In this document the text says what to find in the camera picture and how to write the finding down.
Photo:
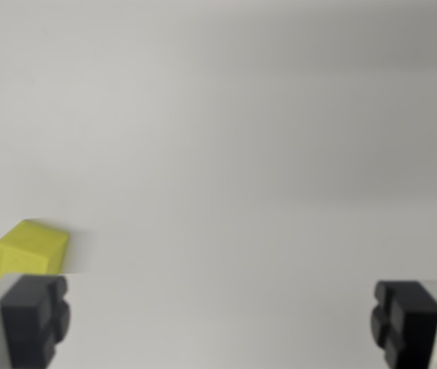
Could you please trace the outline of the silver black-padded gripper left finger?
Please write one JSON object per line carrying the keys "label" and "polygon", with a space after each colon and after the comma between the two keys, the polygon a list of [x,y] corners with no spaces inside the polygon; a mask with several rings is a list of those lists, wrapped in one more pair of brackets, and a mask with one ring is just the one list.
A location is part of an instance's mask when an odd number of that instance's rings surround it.
{"label": "silver black-padded gripper left finger", "polygon": [[69,329],[68,281],[55,274],[0,278],[0,368],[47,368]]}

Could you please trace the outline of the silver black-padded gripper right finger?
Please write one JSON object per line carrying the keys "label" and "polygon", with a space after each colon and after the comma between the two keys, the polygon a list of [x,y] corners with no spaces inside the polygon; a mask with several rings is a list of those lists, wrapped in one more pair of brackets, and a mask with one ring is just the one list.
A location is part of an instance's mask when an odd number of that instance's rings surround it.
{"label": "silver black-padded gripper right finger", "polygon": [[389,368],[437,368],[437,281],[378,281],[370,316]]}

